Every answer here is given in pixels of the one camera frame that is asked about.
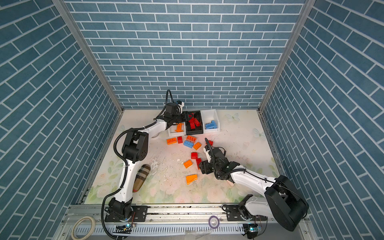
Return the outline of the orange lego figure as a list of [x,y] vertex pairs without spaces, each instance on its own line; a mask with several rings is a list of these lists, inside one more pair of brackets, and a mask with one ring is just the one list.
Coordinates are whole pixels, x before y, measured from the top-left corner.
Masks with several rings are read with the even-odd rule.
[[175,132],[177,132],[177,133],[181,133],[181,132],[183,132],[184,131],[184,129],[183,129],[183,123],[179,123],[178,125],[177,125],[177,128],[176,128],[176,130],[175,130]]

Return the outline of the red lego diagonal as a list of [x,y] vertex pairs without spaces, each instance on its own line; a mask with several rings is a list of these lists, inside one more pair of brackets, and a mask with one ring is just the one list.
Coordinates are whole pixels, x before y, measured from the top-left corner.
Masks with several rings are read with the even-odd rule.
[[194,123],[195,123],[196,127],[200,127],[200,126],[201,126],[201,124],[200,124],[199,120],[198,120],[198,119],[196,119],[196,118],[194,118],[194,121],[192,121],[192,122],[194,122]]

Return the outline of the blue lego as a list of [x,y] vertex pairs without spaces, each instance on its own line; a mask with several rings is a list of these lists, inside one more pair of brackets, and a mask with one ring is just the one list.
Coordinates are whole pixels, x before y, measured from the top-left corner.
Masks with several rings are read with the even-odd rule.
[[215,121],[211,121],[210,124],[207,125],[207,129],[217,129],[218,126]]
[[217,126],[214,123],[206,124],[206,129],[216,129]]
[[184,146],[188,148],[192,148],[194,146],[194,143],[191,141],[184,141]]

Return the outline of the blue lego bottom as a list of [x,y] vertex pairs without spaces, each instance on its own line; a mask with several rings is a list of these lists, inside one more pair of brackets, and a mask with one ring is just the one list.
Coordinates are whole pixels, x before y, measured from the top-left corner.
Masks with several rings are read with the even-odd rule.
[[211,121],[210,124],[207,125],[207,129],[217,129],[218,126],[215,121]]

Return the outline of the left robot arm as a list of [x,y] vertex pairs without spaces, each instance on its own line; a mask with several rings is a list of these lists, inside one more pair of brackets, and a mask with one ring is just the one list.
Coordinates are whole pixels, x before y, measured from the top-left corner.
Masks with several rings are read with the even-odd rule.
[[185,122],[182,101],[167,103],[154,122],[141,128],[123,131],[114,142],[115,154],[124,161],[120,186],[114,198],[119,203],[128,203],[133,198],[133,186],[137,172],[141,168],[149,149],[149,140],[173,125]]

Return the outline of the white left bin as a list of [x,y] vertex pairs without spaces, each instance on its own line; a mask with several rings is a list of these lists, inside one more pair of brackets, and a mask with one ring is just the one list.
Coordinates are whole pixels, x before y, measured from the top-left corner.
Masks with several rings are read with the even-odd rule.
[[168,135],[171,138],[185,136],[186,135],[185,122],[182,122],[182,123],[179,123],[176,125],[172,125],[168,129]]

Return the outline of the long red lego center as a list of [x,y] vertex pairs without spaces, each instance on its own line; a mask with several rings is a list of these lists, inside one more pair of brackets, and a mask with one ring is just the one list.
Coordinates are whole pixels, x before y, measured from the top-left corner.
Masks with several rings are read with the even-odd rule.
[[198,170],[200,170],[200,163],[202,162],[201,158],[196,158],[196,164],[197,164],[197,168]]

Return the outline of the small red lego by bins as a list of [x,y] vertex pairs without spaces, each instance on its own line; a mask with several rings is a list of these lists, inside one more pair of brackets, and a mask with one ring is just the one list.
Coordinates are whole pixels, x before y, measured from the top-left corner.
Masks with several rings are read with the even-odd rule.
[[183,138],[181,136],[177,137],[178,143],[182,144],[183,143]]

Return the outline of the small orange lego square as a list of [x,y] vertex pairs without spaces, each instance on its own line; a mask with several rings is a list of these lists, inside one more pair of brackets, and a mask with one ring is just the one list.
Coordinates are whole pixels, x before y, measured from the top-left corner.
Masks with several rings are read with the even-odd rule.
[[194,144],[193,148],[194,148],[195,150],[198,150],[201,146],[202,146],[202,144],[201,144],[200,142],[196,142],[196,143]]

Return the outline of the orange lego center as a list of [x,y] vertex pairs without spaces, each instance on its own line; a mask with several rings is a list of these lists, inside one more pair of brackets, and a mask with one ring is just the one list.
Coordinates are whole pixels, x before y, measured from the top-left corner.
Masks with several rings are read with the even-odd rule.
[[187,160],[186,162],[183,163],[184,167],[187,169],[193,165],[192,160]]

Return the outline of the white right bin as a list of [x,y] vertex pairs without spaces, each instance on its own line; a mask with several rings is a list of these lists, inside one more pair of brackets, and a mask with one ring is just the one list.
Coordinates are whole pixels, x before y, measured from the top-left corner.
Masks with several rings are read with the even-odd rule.
[[[220,132],[220,121],[218,117],[217,110],[201,110],[202,121],[204,134],[219,133]],[[217,129],[206,129],[206,124],[210,124],[211,121],[215,121],[218,128]]]

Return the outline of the striped brown cylinder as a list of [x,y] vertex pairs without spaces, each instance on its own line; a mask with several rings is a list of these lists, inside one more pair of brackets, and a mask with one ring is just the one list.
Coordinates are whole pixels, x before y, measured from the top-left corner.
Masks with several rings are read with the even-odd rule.
[[140,190],[140,188],[142,187],[142,185],[146,181],[147,176],[149,175],[150,171],[151,171],[150,165],[144,164],[141,166],[141,168],[138,170],[136,178],[135,178],[135,182],[134,182],[134,186],[133,186],[133,193],[136,193]]

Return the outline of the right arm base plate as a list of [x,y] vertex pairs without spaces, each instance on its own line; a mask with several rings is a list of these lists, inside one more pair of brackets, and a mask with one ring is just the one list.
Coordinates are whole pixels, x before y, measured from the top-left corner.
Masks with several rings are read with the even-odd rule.
[[253,216],[251,214],[244,214],[239,210],[239,205],[222,205],[222,210],[226,214],[226,218],[228,222],[240,222],[240,221],[248,221],[248,222],[259,222],[266,221],[267,217],[265,216]]

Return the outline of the aluminium rail frame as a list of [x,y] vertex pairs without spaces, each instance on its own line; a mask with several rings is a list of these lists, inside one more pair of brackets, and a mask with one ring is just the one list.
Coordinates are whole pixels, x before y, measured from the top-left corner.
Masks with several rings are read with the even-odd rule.
[[72,205],[54,235],[72,240],[71,230],[82,217],[96,220],[88,240],[107,240],[107,233],[126,240],[316,240],[311,221],[302,220],[294,231],[284,229],[273,218],[259,222],[228,222],[222,204],[144,204],[145,222],[110,222],[102,225],[100,205]]

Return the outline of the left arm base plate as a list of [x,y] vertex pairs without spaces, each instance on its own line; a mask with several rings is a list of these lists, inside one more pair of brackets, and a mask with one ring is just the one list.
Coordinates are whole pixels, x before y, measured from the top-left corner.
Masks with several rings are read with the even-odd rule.
[[128,209],[120,216],[109,208],[105,208],[106,222],[122,222],[122,223],[142,223],[145,222],[148,212],[148,206],[129,206]]

